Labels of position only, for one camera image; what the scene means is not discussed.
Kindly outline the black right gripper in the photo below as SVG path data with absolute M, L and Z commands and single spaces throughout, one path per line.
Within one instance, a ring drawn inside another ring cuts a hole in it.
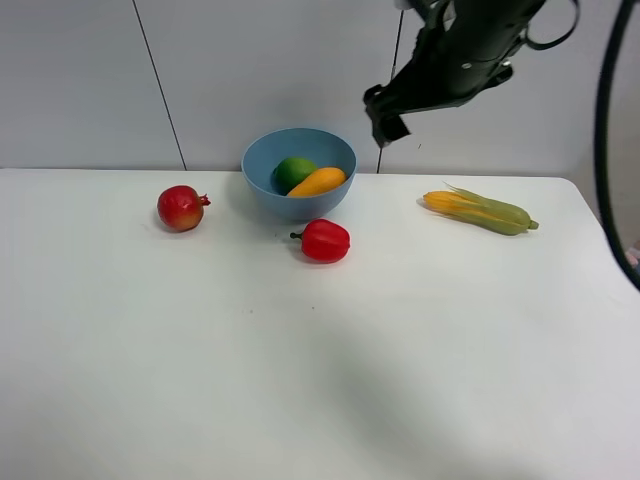
M 410 61 L 363 95 L 379 147 L 410 134 L 402 113 L 449 108 L 488 87 L 541 1 L 411 1 L 424 21 Z

